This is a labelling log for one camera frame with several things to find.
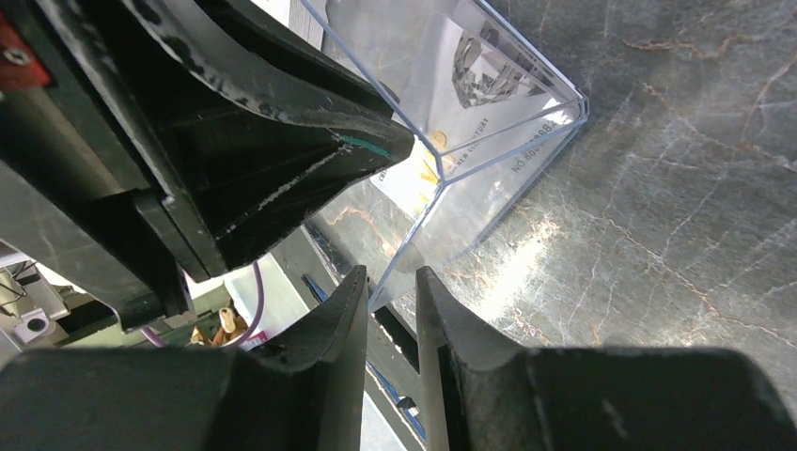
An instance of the marble countertop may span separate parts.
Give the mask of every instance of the marble countertop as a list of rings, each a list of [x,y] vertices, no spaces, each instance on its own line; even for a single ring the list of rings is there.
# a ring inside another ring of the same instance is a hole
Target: marble countertop
[[[740,350],[797,417],[797,2],[492,4],[590,116],[451,291],[527,346]]]

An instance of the clear plastic box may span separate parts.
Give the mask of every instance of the clear plastic box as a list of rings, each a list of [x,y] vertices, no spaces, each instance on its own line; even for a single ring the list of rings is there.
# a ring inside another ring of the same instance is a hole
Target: clear plastic box
[[[421,266],[441,270],[483,240],[585,123],[587,102],[480,0],[301,2],[326,32],[322,50],[416,136],[407,161],[309,220],[331,241],[322,248],[367,265],[373,311]]]

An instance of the purple cable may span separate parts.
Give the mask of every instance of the purple cable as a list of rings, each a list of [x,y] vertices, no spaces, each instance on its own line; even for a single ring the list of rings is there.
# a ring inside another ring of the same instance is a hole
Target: purple cable
[[[258,308],[255,310],[255,317],[252,318],[252,323],[249,324],[249,327],[246,328],[246,331],[243,334],[240,334],[234,340],[229,341],[222,346],[240,345],[252,336],[252,334],[255,332],[255,329],[258,327],[258,324],[260,324],[260,318],[263,316],[263,308],[266,304],[266,296],[263,292],[263,278],[261,276],[260,265],[258,264],[257,260],[252,263],[252,269],[255,272],[255,286],[258,288]],[[149,327],[142,327],[141,334],[156,348],[165,348],[166,343],[157,334],[155,334],[155,331]]]

